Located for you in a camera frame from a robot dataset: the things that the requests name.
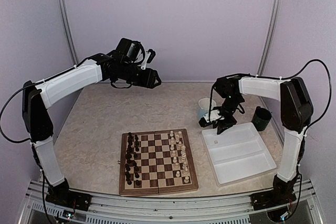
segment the speckled countertop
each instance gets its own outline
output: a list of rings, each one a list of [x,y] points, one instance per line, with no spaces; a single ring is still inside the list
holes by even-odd
[[[121,135],[125,132],[186,128],[192,149],[199,189],[165,197],[198,197],[235,194],[272,186],[276,170],[243,182],[217,187],[197,122],[197,103],[209,97],[211,83],[163,83],[150,90],[139,87],[113,89],[95,84],[81,92],[61,130],[55,152],[71,188],[118,194]],[[220,96],[214,93],[220,105]],[[245,96],[244,115],[238,124],[250,122],[258,97]],[[271,124],[260,132],[276,164],[282,147]]]

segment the white wall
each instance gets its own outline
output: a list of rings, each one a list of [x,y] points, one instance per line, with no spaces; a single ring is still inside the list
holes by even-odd
[[[0,107],[27,80],[38,81],[71,67],[56,0],[0,0]],[[6,109],[2,127],[18,140],[28,136],[18,95]],[[49,111],[57,133],[75,96]],[[29,143],[12,144],[0,137],[0,223],[14,223],[29,182],[38,167]]]
[[[329,66],[336,87],[336,1],[281,0],[265,75],[290,76],[313,58],[320,58]],[[328,99],[327,75],[321,65],[314,63],[300,76],[311,96],[314,120],[321,115]],[[267,101],[267,105],[280,123],[279,104]],[[308,131],[301,162],[303,178],[311,178],[330,224],[335,223],[336,217],[335,115],[335,98],[332,98],[326,116]]]
[[[66,0],[79,58],[140,40],[165,81],[256,73],[273,0]]]

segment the wooden chessboard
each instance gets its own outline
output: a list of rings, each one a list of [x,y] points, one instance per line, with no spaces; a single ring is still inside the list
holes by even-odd
[[[132,132],[133,141],[134,136],[139,137],[139,151],[135,160],[140,177],[134,177],[134,168],[130,164],[129,171],[132,184],[128,185],[125,176],[126,150],[128,145],[128,133],[122,134],[121,142],[121,156],[120,156],[120,176],[119,176],[119,194],[122,196],[148,196],[172,194],[186,191],[194,191],[198,189],[198,182],[193,162],[193,156],[190,149],[189,139],[186,129],[172,130],[175,134],[182,132],[180,141],[186,147],[186,161],[188,173],[183,173],[183,162],[181,158],[181,147],[174,144],[174,150],[177,152],[177,162],[179,166],[173,164],[172,151],[170,150],[170,131],[156,131],[156,132]],[[180,171],[181,176],[177,177],[176,172]],[[189,182],[185,183],[184,178],[188,176]],[[135,180],[140,181],[140,185],[135,184]]]

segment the dark green cup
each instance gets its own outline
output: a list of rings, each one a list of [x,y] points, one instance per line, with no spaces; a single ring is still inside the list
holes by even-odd
[[[267,124],[269,123],[271,118],[271,112],[258,106],[256,107],[256,111],[254,112],[252,123],[257,131],[263,131],[264,129],[266,129]]]

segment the white chess piece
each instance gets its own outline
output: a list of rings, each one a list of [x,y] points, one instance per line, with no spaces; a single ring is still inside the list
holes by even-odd
[[[186,177],[184,178],[184,182],[185,182],[185,183],[189,183],[189,176],[186,176]]]
[[[187,175],[188,174],[188,167],[185,167],[184,169],[183,169],[183,175]]]

